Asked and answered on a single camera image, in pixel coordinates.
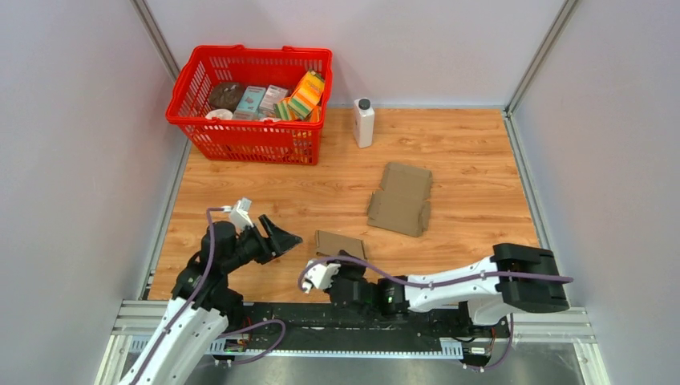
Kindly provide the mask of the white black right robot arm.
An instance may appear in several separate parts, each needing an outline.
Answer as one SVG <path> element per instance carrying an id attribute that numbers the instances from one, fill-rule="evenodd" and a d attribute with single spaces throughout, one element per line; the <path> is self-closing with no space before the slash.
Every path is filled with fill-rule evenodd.
<path id="1" fill-rule="evenodd" d="M 549 314 L 569 309 L 564 286 L 572 282 L 560 274 L 552 251 L 526 245 L 494 245 L 492 255 L 464 266 L 429 275 L 390 276 L 366 280 L 368 264 L 340 254 L 324 268 L 320 289 L 333 304 L 393 318 L 427 313 L 457 305 L 457 324 L 476 336 L 515 310 Z"/>

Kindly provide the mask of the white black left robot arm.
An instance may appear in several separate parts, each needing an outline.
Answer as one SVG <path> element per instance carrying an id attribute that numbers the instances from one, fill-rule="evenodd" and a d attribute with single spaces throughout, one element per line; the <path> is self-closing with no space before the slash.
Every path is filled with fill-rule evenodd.
<path id="1" fill-rule="evenodd" d="M 252 261 L 267 264 L 302 243 L 266 215 L 259 225 L 239 229 L 214 221 L 215 211 L 207 209 L 200 249 L 177 276 L 158 327 L 120 383 L 185 383 L 213 341 L 244 325 L 244 298 L 229 288 L 229 274 Z"/>

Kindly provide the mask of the brown cardboard box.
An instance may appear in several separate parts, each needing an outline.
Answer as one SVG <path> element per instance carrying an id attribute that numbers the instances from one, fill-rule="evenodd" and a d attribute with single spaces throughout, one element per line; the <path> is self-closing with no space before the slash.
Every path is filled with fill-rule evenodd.
<path id="1" fill-rule="evenodd" d="M 366 247 L 362 240 L 322 230 L 315 232 L 315 253 L 318 256 L 334 256 L 342 250 L 350 256 L 367 260 Z"/>

